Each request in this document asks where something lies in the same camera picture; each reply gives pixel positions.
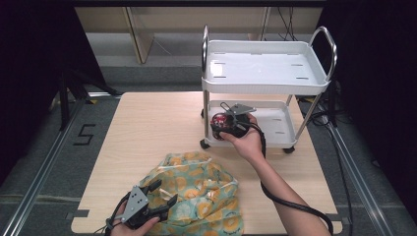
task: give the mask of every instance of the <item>white utility cart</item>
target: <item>white utility cart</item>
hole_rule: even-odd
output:
[[[322,67],[313,41],[323,32],[331,49],[328,73]],[[309,43],[303,41],[209,40],[205,26],[202,53],[202,86],[205,138],[202,148],[227,147],[212,135],[210,117],[224,112],[222,102],[241,103],[257,109],[256,117],[263,129],[268,148],[294,150],[320,96],[326,91],[336,64],[336,45],[325,27],[313,33]],[[286,101],[210,100],[210,93],[288,94]],[[298,131],[294,130],[288,109],[293,95],[315,95]]]

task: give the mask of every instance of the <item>wooden table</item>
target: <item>wooden table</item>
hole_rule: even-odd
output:
[[[286,96],[211,94],[210,98],[285,101]],[[72,230],[92,233],[102,227],[120,199],[168,153],[199,150],[206,151],[239,181],[237,195],[245,234],[285,233],[272,202],[262,192],[259,178],[248,162],[233,147],[202,150],[202,109],[203,94],[197,91],[125,93],[79,205],[79,210],[88,210],[89,214],[75,217]],[[303,118],[294,98],[290,109],[298,130]],[[286,154],[280,148],[268,148],[267,159],[311,207],[337,214],[307,129],[294,152]],[[333,225],[334,233],[341,231],[339,221]]]

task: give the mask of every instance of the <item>floral fabric bag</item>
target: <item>floral fabric bag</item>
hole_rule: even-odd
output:
[[[157,223],[148,235],[242,235],[243,220],[235,196],[237,180],[204,152],[169,153],[141,182],[161,180],[148,193],[155,208],[178,194],[168,220]]]

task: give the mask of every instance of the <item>hand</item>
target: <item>hand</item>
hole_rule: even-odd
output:
[[[250,123],[258,124],[257,118],[248,113]],[[248,133],[238,139],[231,134],[220,132],[220,136],[234,145],[237,152],[249,162],[252,162],[254,158],[263,158],[261,136],[257,130],[250,128]]]
[[[126,207],[126,201],[119,207],[117,210],[117,215],[122,214]],[[126,224],[120,223],[120,219],[115,219],[113,225],[116,225],[112,230],[110,235],[111,236],[143,236],[148,231],[150,231],[154,225],[159,222],[159,217],[154,217],[148,220],[144,225],[140,228],[133,230],[129,228]]]

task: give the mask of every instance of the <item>metal cart handle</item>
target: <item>metal cart handle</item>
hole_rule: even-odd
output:
[[[209,26],[205,25],[205,31],[203,35],[203,48],[202,48],[202,77],[205,77],[206,67],[208,62],[208,49],[209,49]]]
[[[320,31],[322,31],[325,34],[326,38],[328,39],[328,43],[330,44],[330,47],[331,47],[331,65],[330,65],[330,69],[328,70],[328,75],[325,78],[325,81],[328,82],[330,80],[331,76],[333,75],[334,67],[336,66],[337,49],[336,49],[336,44],[334,43],[334,40],[330,35],[330,32],[325,27],[319,27],[319,28],[316,29],[316,31],[313,33],[312,39],[309,42],[309,46],[310,47],[312,46],[313,41],[316,38],[316,35]]]

